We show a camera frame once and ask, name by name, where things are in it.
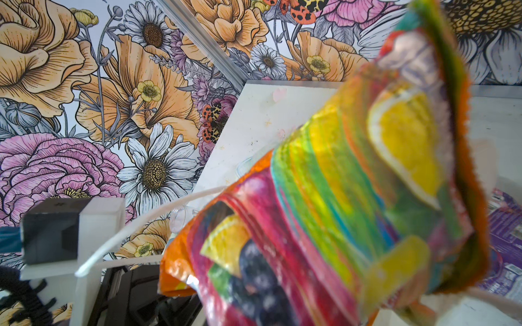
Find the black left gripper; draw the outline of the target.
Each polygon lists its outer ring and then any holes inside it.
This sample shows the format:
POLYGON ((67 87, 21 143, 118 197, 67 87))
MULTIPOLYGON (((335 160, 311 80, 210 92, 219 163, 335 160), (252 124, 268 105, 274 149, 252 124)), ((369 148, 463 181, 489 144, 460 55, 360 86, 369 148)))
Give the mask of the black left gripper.
POLYGON ((196 295, 158 293, 159 266, 110 268, 103 277, 88 325, 194 325, 202 309, 196 295))

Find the white flower-print paper bag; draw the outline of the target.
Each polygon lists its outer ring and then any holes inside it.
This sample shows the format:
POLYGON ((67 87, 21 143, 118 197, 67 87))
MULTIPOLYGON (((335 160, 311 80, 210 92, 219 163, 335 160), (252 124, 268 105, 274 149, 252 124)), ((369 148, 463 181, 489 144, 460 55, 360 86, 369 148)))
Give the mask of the white flower-print paper bag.
MULTIPOLYGON (((497 151, 495 145, 487 139, 473 139, 470 141, 472 158, 476 164, 477 173, 481 185, 485 187, 488 192, 493 191, 493 186, 496 183, 497 173, 497 151)), ((101 259, 106 253, 109 253, 114 247, 118 246, 123 240, 130 235, 136 233, 142 226, 148 224, 160 216, 170 213, 180 207, 187 205, 193 201, 198 201, 201 198, 214 196, 223 192, 227 189, 227 185, 220 187, 209 188, 199 192, 193 192, 183 198, 165 203, 158 206, 146 214, 140 215, 135 220, 127 225, 122 226, 117 233, 106 239, 104 243, 100 245, 96 251, 92 252, 92 255, 80 263, 77 264, 77 270, 74 272, 76 278, 86 278, 91 272, 98 269, 109 269, 127 266, 130 264, 145 264, 145 263, 158 263, 160 262, 161 255, 154 255, 150 258, 136 258, 136 259, 114 259, 112 261, 103 262, 101 259)), ((500 315, 504 315, 504 318, 511 318, 514 322, 521 323, 521 304, 516 303, 512 300, 506 299, 482 291, 477 288, 467 290, 462 295, 447 295, 445 297, 431 296, 430 299, 438 304, 440 311, 443 313, 443 317, 450 321, 461 321, 465 322, 466 319, 461 316, 459 318, 452 317, 451 315, 456 312, 457 306, 462 305, 466 300, 481 301, 482 305, 487 306, 488 309, 485 312, 491 314, 496 313, 493 317, 494 321, 500 320, 500 315)))

